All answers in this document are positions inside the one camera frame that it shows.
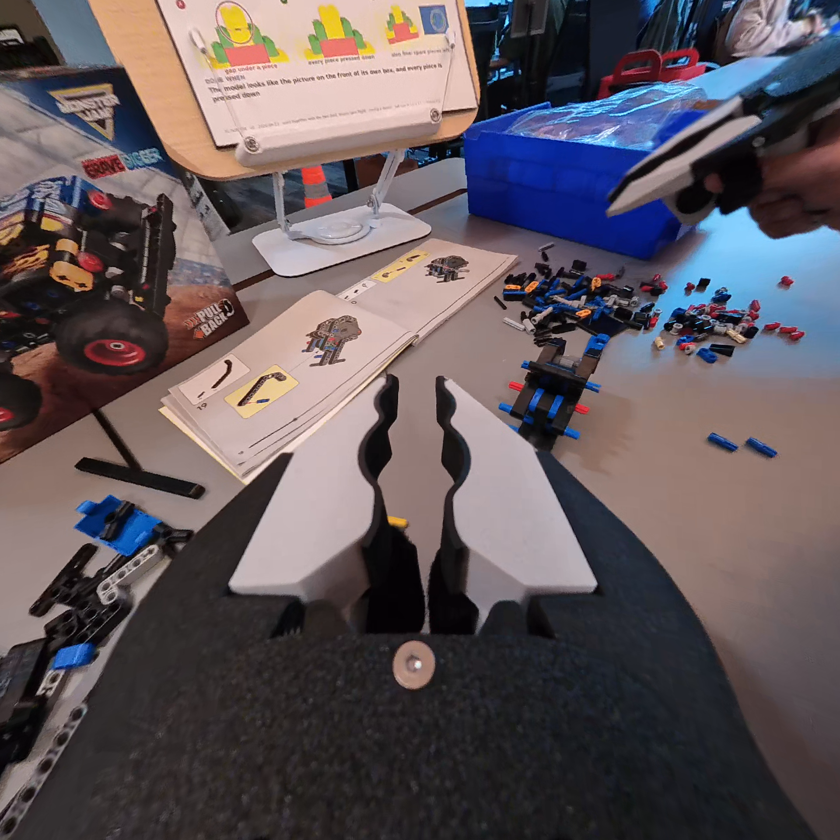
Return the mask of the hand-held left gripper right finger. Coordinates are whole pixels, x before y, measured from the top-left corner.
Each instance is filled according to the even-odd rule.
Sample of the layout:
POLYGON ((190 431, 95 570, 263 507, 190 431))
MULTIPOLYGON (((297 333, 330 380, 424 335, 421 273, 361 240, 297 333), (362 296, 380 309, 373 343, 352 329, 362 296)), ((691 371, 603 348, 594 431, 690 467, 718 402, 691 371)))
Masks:
POLYGON ((435 382, 451 479, 427 588, 433 634, 475 634, 493 608, 590 595, 597 581, 539 453, 455 381, 435 382))

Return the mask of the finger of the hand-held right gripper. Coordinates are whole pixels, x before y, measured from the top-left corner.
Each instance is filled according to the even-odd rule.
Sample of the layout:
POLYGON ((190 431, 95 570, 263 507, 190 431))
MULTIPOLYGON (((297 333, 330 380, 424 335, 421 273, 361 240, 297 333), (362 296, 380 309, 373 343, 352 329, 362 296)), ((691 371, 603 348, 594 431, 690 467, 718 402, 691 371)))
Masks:
POLYGON ((705 217, 723 200, 709 190, 716 176, 722 189, 748 200, 760 180, 760 149, 755 145, 762 119, 745 98, 730 98, 687 125, 628 170, 608 196, 606 215, 615 217, 656 201, 678 217, 705 217))

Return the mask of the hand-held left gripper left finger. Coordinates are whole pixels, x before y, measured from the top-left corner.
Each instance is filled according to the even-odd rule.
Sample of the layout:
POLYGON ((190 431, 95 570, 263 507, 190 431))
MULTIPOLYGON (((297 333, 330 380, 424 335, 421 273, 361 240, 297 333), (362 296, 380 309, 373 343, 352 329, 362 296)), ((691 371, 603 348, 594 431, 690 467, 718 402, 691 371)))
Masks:
POLYGON ((228 581, 232 593, 326 602, 364 633, 424 628, 417 549, 389 519, 379 483, 399 395, 395 376, 378 377, 293 450, 228 581))

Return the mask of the lego motor chassis assembly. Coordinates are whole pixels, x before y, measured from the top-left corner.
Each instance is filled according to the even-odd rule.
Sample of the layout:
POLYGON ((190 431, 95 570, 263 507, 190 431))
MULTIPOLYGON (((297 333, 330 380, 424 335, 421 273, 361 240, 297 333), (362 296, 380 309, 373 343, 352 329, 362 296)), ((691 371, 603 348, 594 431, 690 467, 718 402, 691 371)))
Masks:
POLYGON ((592 335, 579 355, 567 354, 562 338, 543 343, 535 360, 521 364, 523 381, 508 384, 511 402, 498 404, 498 411, 510 417, 510 428, 544 452, 562 438, 578 439, 580 433, 571 424, 589 411, 581 404, 585 393, 601 390, 592 375, 609 340, 604 333, 592 335))

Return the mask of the long black lego beam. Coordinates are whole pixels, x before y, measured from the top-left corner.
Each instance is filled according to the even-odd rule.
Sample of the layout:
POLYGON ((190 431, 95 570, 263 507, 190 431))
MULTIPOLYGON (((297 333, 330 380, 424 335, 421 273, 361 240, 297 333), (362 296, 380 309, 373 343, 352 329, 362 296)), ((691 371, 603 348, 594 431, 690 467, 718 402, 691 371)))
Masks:
POLYGON ((199 500, 206 493, 204 486, 189 480, 163 476, 139 467, 117 465, 97 458, 81 458, 76 462, 75 469, 88 475, 192 500, 199 500))

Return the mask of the pile of small lego pins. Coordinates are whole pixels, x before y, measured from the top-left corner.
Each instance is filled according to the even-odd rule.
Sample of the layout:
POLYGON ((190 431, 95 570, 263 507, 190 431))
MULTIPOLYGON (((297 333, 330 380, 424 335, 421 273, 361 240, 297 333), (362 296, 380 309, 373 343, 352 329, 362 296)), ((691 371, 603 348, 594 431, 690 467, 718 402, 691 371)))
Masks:
POLYGON ((662 312, 658 300, 669 288, 661 274, 633 279, 625 266, 591 273, 582 259, 561 266, 554 262, 556 247, 550 241, 538 248, 533 265, 508 274, 494 295, 507 326, 541 349, 560 345, 576 331, 611 339, 628 330, 657 327, 662 312))

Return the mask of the blue lego panel piece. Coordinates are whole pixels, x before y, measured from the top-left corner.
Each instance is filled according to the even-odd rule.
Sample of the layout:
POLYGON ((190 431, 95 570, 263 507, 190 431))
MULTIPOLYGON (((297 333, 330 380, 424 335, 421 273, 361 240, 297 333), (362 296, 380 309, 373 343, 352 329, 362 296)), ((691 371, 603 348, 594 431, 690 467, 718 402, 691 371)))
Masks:
POLYGON ((163 524, 132 502, 112 495, 101 501, 84 500, 76 512, 80 519, 75 530, 129 558, 148 546, 163 524))

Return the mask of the thin black lego axle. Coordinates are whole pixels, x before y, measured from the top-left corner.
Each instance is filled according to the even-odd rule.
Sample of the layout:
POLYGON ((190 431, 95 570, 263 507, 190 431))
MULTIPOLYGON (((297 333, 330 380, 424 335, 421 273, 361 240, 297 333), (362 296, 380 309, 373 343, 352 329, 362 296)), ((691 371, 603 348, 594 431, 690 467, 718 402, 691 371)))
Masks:
POLYGON ((135 471, 142 471, 143 468, 140 465, 139 460, 135 457, 130 447, 127 446, 117 429, 112 425, 102 409, 95 408, 91 412, 91 415, 97 421, 103 433, 105 433, 108 437, 108 440, 118 452, 125 466, 135 471))

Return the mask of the lego instruction booklet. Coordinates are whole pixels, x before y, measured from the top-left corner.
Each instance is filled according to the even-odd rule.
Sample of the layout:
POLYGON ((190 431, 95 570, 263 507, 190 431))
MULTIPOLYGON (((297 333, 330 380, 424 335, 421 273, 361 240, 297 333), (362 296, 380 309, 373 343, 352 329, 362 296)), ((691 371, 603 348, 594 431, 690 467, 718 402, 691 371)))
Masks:
POLYGON ((247 484, 517 262, 430 238, 340 294, 303 297, 171 388, 160 412, 247 484))

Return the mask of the pile of assorted lego beams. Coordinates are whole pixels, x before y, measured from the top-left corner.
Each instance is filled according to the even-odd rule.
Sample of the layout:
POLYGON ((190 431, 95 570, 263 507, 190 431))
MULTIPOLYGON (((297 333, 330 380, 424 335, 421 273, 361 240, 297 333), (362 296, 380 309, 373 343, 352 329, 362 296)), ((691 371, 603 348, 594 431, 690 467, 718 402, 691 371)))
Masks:
POLYGON ((94 539, 76 551, 28 609, 33 617, 65 610, 42 637, 9 648, 1 668, 1 771, 24 762, 37 743, 68 678, 98 657, 133 609, 132 585, 172 560, 194 536, 162 521, 155 538, 132 557, 94 539))

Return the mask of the lego set box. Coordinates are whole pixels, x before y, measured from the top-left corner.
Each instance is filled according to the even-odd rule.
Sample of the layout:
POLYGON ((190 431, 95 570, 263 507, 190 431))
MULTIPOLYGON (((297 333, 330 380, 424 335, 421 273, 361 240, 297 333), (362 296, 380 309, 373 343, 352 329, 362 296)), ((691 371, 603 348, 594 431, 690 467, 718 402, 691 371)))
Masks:
POLYGON ((249 324, 125 70, 1 82, 1 460, 249 324))

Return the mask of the person's right hand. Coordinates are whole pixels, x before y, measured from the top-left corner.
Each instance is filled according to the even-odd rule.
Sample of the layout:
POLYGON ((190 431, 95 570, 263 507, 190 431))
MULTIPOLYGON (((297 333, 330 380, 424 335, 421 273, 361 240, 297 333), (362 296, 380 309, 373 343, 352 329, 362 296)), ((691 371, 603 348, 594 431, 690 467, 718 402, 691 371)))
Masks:
POLYGON ((811 126, 812 144, 761 161, 762 192, 749 214, 769 238, 839 230, 839 113, 811 126))

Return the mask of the background table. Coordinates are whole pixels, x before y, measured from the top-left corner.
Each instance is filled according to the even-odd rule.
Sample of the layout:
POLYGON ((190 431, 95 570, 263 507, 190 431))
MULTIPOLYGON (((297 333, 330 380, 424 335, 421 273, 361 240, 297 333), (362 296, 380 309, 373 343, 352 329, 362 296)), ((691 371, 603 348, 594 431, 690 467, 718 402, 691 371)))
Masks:
POLYGON ((689 80, 708 100, 729 99, 785 63, 787 56, 750 57, 689 80))

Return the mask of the clear plastic bag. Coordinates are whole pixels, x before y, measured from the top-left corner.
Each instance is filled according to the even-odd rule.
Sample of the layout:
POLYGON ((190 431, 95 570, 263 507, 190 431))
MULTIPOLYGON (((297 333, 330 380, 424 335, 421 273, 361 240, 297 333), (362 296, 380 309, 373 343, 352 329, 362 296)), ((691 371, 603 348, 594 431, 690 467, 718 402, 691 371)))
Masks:
POLYGON ((629 88, 596 101, 522 114, 507 134, 652 151, 704 116, 707 94, 686 81, 629 88))

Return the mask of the red plastic basket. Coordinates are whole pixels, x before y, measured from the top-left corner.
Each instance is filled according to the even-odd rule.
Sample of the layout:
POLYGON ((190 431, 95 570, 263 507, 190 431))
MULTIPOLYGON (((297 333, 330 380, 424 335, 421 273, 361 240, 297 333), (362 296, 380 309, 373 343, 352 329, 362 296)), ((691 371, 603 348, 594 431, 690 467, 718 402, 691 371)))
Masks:
POLYGON ((636 50, 625 54, 617 61, 612 74, 601 79, 595 98, 602 100, 629 88, 658 82, 690 81, 710 68, 693 47, 664 54, 655 49, 636 50))

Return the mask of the blue plastic bin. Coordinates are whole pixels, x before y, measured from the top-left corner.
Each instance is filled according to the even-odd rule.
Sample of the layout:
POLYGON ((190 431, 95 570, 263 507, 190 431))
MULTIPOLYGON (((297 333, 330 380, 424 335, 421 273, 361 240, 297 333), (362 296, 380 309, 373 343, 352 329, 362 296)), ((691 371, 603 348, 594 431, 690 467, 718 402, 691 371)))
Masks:
POLYGON ((509 133, 547 102, 474 123, 464 134, 471 214, 637 259, 692 230, 658 201, 608 217, 607 196, 646 150, 509 133))

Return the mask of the cluster of red blue connectors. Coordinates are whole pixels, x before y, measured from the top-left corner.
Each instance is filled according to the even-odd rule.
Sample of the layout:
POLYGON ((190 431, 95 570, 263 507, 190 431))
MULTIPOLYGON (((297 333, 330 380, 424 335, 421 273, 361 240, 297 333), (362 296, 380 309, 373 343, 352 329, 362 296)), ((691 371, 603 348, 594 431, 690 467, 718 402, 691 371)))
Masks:
POLYGON ((659 336, 666 343, 665 350, 657 353, 669 351, 676 357, 712 366, 765 339, 795 347, 808 336, 799 320, 783 314, 766 296, 714 287, 705 277, 686 284, 685 294, 685 303, 649 320, 650 327, 656 328, 654 338, 659 336))

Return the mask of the instruction sheet board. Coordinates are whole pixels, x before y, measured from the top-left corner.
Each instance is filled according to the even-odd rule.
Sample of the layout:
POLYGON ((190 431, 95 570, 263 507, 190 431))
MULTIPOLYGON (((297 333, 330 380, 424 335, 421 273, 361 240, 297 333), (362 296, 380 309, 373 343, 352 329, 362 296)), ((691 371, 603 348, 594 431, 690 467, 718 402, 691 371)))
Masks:
POLYGON ((90 2, 165 151, 215 181, 441 143, 479 82, 464 2, 90 2))

